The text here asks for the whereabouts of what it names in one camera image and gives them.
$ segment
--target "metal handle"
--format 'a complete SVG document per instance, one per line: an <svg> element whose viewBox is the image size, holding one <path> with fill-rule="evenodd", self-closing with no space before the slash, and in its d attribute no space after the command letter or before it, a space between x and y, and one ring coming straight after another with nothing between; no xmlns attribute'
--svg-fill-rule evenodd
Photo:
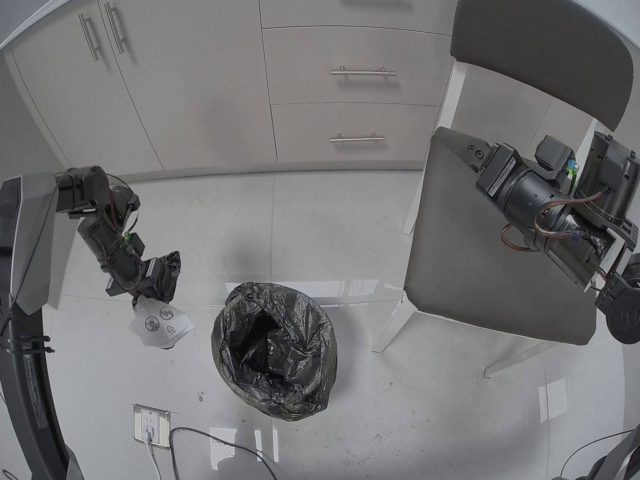
<svg viewBox="0 0 640 480"><path fill-rule="evenodd" d="M122 43L124 43L124 37L120 37L120 32L118 31L118 25L116 25L116 18L113 16L113 12L117 10L117 7L111 7L111 4L107 2L104 5L105 11L107 11L107 18L109 19L109 25L111 25L111 32L113 33L113 38L116 39L116 45L118 47L118 52L124 53L124 48L122 47Z"/></svg>
<svg viewBox="0 0 640 480"><path fill-rule="evenodd" d="M89 32L88 23L91 21L91 18L84 17L84 14L80 13L79 16L80 23L82 24L82 30L84 32L84 37L86 39L86 43L89 45L89 50L91 50L91 57L93 57L93 62L98 62L98 51L100 50L100 44L95 46L93 44L93 39L91 37L91 32Z"/></svg>
<svg viewBox="0 0 640 480"><path fill-rule="evenodd" d="M372 133L370 137L343 137L341 133L335 138L329 139L329 142L358 142L368 140L384 140L384 137L378 137L375 133Z"/></svg>
<svg viewBox="0 0 640 480"><path fill-rule="evenodd" d="M386 71L384 66L380 66L380 71L352 70L352 69L345 69L344 66L340 66L340 69L332 70L331 74L332 75L396 76L395 71Z"/></svg>

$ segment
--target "floor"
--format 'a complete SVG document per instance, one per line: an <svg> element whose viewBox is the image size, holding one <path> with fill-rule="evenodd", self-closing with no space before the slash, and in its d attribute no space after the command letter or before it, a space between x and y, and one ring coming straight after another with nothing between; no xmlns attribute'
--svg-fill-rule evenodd
<svg viewBox="0 0 640 480"><path fill-rule="evenodd" d="M87 480L156 478L132 439L132 404L172 412L172 426L257 443L280 480L545 480L592 439L622 430L622 351L598 322L585 347L556 346L495 378L484 368L536 342L416 314L383 354L372 342L403 286L402 235L419 172L219 175L133 185L145 257L174 249L173 304L195 329L169 351L142 347L128 297L76 238L59 310L45 313L60 425ZM297 423L271 419L222 382L210 334L228 292L246 281L288 284L326 307L338 341L328 408ZM0 428L8 424L0 410ZM619 440L576 455L575 478ZM20 479L24 460L0 449ZM175 439L181 479L261 479L255 457L190 433ZM170 454L157 450L163 478Z"/></svg>

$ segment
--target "gray upholstery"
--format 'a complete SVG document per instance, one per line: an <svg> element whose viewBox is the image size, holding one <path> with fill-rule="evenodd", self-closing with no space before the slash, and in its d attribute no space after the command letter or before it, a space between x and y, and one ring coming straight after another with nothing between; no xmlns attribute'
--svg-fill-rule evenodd
<svg viewBox="0 0 640 480"><path fill-rule="evenodd" d="M458 0L451 54L536 87L612 131L631 94L626 46L571 0Z"/></svg>
<svg viewBox="0 0 640 480"><path fill-rule="evenodd" d="M506 220L475 187L476 175L432 139L404 289L420 311L537 338L586 344L595 295L582 293L541 253L500 241ZM509 236L518 240L518 233Z"/></svg>

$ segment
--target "cabinet handle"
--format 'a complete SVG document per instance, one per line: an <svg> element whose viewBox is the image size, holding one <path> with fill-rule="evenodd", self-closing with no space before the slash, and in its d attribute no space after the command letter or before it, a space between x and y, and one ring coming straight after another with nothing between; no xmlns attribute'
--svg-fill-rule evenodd
<svg viewBox="0 0 640 480"><path fill-rule="evenodd" d="M340 66L340 69L332 70L331 74L332 75L396 76L395 71L386 71L384 66L380 66L380 71L352 70L352 69L345 69L344 66Z"/></svg>
<svg viewBox="0 0 640 480"><path fill-rule="evenodd" d="M113 16L113 12L116 11L117 7L111 7L111 4L107 2L104 5L105 11L107 11L107 18L109 19L109 25L111 25L111 32L113 33L113 38L116 39L116 45L118 46L118 52L124 53L124 48L122 47L122 43L124 43L124 37L120 37L120 32L118 31L118 25L116 24L116 18Z"/></svg>
<svg viewBox="0 0 640 480"><path fill-rule="evenodd" d="M91 32L89 32L88 25L91 21L91 18L89 18L89 16L85 18L83 13L80 13L78 17L80 18L80 23L82 25L82 31L84 32L86 43L89 45L89 50L91 50L91 57L93 57L93 62L98 62L98 50L100 50L100 44L98 44L98 46L95 46L93 44L93 39L91 37Z"/></svg>
<svg viewBox="0 0 640 480"><path fill-rule="evenodd" d="M338 133L336 137L329 139L329 142L357 142L384 139L384 137L378 137L375 133L372 133L370 137L343 137L341 133Z"/></svg>

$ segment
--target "trash can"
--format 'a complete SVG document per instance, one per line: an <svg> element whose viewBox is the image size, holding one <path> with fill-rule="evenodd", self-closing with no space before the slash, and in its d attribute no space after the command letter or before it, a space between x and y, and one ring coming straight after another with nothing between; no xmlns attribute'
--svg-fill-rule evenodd
<svg viewBox="0 0 640 480"><path fill-rule="evenodd" d="M247 404L286 421L326 409L338 350L331 320L302 292L272 283L237 286L216 318L213 360Z"/></svg>

